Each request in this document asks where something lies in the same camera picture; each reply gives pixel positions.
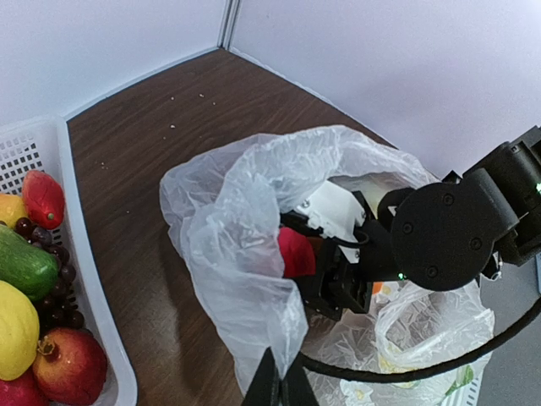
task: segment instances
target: red fruit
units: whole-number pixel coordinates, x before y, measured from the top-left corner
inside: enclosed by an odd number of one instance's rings
[[[278,245],[284,259],[284,277],[315,275],[315,255],[309,240],[296,231],[282,227]]]
[[[48,406],[49,401],[36,385],[32,370],[27,370],[15,381],[0,380],[2,406]]]
[[[32,368],[39,388],[52,401],[90,406],[103,390],[107,357],[91,335],[55,328],[40,341]]]
[[[66,201],[62,187],[51,176],[29,171],[23,182],[23,202],[30,220],[53,230],[62,224]]]

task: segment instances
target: yellow lemon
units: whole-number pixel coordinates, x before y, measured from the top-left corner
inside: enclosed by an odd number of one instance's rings
[[[19,290],[0,281],[0,379],[14,381],[36,359],[40,321]]]
[[[13,229],[21,217],[28,217],[23,198],[0,194],[0,222],[5,222],[9,228]]]

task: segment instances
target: avocado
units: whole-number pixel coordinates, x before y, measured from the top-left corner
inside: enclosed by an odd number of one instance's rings
[[[57,279],[58,264],[54,256],[0,225],[0,281],[9,283],[35,302],[51,292]]]

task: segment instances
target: wooden table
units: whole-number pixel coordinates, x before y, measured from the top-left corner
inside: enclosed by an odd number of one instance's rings
[[[135,368],[139,405],[238,406],[231,355],[195,298],[159,206],[163,174],[259,132],[346,115],[277,76],[216,51],[153,76],[69,122],[90,242]]]

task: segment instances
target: white plastic bag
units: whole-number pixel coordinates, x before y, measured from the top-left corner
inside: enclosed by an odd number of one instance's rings
[[[284,376],[308,331],[295,283],[281,278],[280,212],[328,178],[367,173],[393,173],[414,188],[436,180],[415,157],[333,126],[255,135],[197,156],[161,181],[169,235],[235,359],[243,392],[269,346]]]
[[[494,313],[481,305],[475,282],[434,293],[406,283],[368,315],[347,312],[330,323],[317,315],[303,351],[328,364],[381,373],[405,372],[454,359],[492,338]],[[340,381],[310,373],[320,406],[433,406],[478,377],[487,355],[471,365],[423,381],[396,385]]]

